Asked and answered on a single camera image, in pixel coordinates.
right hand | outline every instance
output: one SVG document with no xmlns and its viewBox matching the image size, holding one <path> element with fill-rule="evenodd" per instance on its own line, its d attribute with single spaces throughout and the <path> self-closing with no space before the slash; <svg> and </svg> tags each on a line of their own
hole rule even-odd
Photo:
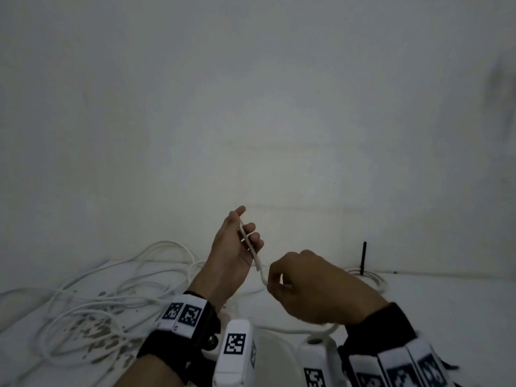
<svg viewBox="0 0 516 387">
<path fill-rule="evenodd" d="M 267 290 L 289 314 L 319 325 L 358 324 L 389 304 L 371 286 L 309 250 L 272 263 Z"/>
</svg>

black sleeve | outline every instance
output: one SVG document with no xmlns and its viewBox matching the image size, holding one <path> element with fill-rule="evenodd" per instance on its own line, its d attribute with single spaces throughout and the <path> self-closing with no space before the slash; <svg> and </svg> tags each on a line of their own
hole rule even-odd
<svg viewBox="0 0 516 387">
<path fill-rule="evenodd" d="M 409 320 L 396 303 L 365 318 L 358 325 L 347 325 L 348 338 L 339 346 L 342 370 L 353 387 L 359 386 L 349 363 L 352 354 L 375 356 L 383 351 L 406 345 L 416 339 L 416 333 Z"/>
</svg>

hand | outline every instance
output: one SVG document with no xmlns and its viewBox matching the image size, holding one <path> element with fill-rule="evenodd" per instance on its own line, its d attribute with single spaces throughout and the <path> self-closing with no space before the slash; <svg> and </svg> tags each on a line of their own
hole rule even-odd
<svg viewBox="0 0 516 387">
<path fill-rule="evenodd" d="M 357 324 L 389 304 L 365 282 L 308 250 L 272 263 L 267 290 L 289 314 L 315 324 Z"/>
<path fill-rule="evenodd" d="M 243 237 L 239 231 L 240 216 L 245 211 L 246 207 L 241 206 L 234 212 L 229 212 L 215 235 L 206 264 L 188 288 L 208 299 L 217 312 L 243 284 L 253 262 L 253 257 L 245 241 L 242 242 Z M 243 226 L 255 252 L 258 253 L 264 242 L 260 239 L 260 234 L 254 232 L 255 229 L 254 223 Z"/>
</svg>

left hand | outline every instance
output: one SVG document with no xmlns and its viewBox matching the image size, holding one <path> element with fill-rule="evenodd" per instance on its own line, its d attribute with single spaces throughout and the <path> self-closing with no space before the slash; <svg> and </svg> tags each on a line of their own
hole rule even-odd
<svg viewBox="0 0 516 387">
<path fill-rule="evenodd" d="M 249 273 L 253 258 L 240 231 L 240 216 L 245 206 L 229 213 L 215 235 L 210 256 L 202 270 L 194 278 L 189 291 L 193 291 L 210 303 L 219 312 L 226 301 L 235 294 Z M 245 224 L 243 230 L 249 237 L 255 252 L 264 246 L 260 234 L 254 232 L 254 223 Z"/>
</svg>

black antenna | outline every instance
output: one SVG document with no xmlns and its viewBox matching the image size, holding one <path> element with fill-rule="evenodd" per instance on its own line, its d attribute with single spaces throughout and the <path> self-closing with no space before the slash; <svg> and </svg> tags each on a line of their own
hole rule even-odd
<svg viewBox="0 0 516 387">
<path fill-rule="evenodd" d="M 364 242 L 364 246 L 362 247 L 362 261 L 360 262 L 360 275 L 364 275 L 364 265 L 365 265 L 365 249 L 367 248 L 367 242 Z"/>
</svg>

